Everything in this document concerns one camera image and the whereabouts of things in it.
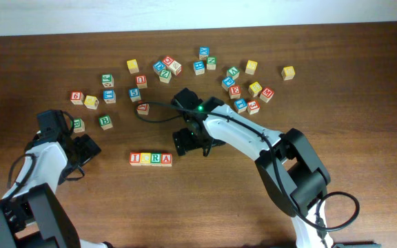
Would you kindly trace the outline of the red 6 I block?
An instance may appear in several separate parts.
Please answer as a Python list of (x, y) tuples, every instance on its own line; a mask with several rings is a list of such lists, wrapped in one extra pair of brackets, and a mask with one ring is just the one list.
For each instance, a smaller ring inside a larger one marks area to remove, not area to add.
[(79, 92), (79, 91), (71, 92), (70, 101), (74, 105), (83, 105), (84, 104), (84, 99), (85, 99), (85, 97), (84, 97), (82, 92)]

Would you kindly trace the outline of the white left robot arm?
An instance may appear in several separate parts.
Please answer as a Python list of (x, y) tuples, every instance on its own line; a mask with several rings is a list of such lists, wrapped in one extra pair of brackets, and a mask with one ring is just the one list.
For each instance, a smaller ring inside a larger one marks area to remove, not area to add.
[(95, 247), (79, 235), (55, 196), (68, 174), (101, 151), (87, 135), (38, 144), (0, 200), (0, 247)]

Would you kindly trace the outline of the red A block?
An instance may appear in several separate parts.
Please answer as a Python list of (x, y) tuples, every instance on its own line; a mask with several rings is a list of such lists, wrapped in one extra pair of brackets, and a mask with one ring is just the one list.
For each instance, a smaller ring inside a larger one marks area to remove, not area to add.
[(172, 166), (172, 154), (161, 154), (161, 165), (163, 167)]

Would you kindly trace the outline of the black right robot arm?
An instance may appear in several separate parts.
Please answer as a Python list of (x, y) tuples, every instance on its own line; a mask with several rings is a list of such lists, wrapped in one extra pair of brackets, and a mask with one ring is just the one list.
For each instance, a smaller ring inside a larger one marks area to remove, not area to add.
[(333, 247), (325, 225), (330, 175), (302, 132), (269, 130), (214, 97), (177, 94), (171, 104), (187, 125), (173, 134), (178, 155), (231, 145), (254, 161), (268, 196), (291, 218), (297, 247)]

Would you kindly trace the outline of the green R block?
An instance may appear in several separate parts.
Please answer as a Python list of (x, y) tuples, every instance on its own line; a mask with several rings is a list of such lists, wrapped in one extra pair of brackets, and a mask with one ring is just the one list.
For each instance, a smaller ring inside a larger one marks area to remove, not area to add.
[(160, 153), (151, 153), (150, 165), (151, 166), (161, 166), (161, 154)]

